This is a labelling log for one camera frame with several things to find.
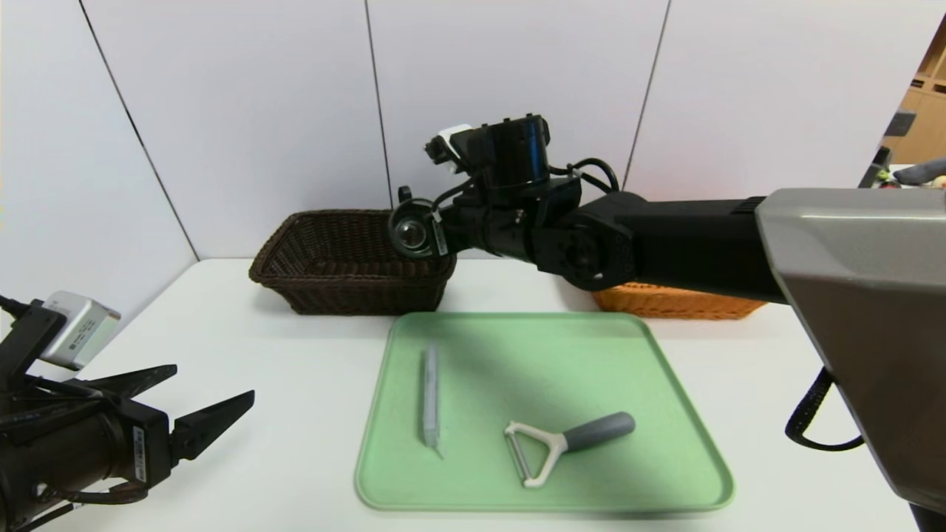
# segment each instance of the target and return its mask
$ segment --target green tray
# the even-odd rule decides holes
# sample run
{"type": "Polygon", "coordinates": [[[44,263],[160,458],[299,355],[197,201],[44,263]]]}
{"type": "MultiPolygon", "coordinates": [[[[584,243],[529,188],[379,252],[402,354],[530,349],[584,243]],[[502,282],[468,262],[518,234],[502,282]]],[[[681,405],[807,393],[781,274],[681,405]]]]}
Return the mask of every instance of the green tray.
{"type": "MultiPolygon", "coordinates": [[[[533,471],[544,448],[521,435],[533,471]]],[[[720,508],[732,476],[647,326],[622,313],[416,313],[397,320],[355,472],[381,510],[631,514],[720,508]],[[440,450],[421,434],[423,355],[440,364],[440,450]],[[624,410],[630,435],[566,453],[526,489],[502,430],[561,432],[624,410]]]]}

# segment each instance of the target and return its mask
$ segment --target gray handle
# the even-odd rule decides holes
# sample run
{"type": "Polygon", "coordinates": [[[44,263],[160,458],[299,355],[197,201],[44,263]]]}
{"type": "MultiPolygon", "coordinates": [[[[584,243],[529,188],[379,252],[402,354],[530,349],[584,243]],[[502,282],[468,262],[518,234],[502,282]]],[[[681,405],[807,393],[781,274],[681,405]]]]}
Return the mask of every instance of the gray handle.
{"type": "Polygon", "coordinates": [[[893,172],[893,176],[904,185],[922,185],[946,173],[946,157],[893,172]]]}
{"type": "Polygon", "coordinates": [[[574,429],[568,429],[562,435],[569,443],[569,451],[579,451],[625,434],[631,434],[635,426],[637,423],[630,414],[618,412],[589,421],[574,429]]]}

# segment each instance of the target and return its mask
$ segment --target camera lens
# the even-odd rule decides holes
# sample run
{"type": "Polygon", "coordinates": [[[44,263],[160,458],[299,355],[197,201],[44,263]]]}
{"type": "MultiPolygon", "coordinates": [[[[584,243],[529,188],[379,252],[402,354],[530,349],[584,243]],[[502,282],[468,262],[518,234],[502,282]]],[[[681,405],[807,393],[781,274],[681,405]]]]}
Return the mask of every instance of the camera lens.
{"type": "Polygon", "coordinates": [[[417,220],[404,220],[394,230],[397,239],[407,249],[417,249],[427,241],[427,229],[417,220]]]}

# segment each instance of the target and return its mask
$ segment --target peeler handle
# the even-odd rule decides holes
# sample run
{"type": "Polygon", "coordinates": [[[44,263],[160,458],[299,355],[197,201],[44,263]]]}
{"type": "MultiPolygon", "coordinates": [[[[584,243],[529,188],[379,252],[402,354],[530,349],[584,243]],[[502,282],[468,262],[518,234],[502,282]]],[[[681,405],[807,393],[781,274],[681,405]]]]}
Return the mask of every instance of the peeler handle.
{"type": "Polygon", "coordinates": [[[569,451],[580,451],[625,434],[631,434],[637,423],[626,412],[599,417],[574,429],[562,433],[569,444],[569,451]]]}

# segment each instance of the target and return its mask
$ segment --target wooden shelf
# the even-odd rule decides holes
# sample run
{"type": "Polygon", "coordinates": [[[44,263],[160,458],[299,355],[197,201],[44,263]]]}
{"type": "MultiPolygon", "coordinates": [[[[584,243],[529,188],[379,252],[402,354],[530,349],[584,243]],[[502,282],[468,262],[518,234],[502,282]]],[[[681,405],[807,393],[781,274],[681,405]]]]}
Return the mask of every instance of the wooden shelf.
{"type": "Polygon", "coordinates": [[[920,62],[920,68],[917,69],[917,76],[923,76],[927,79],[939,77],[940,74],[946,75],[942,69],[943,52],[946,51],[946,17],[939,23],[939,30],[933,37],[930,47],[920,62]]]}
{"type": "Polygon", "coordinates": [[[904,137],[885,137],[894,164],[917,164],[946,157],[946,17],[910,81],[901,108],[917,118],[904,137]]]}

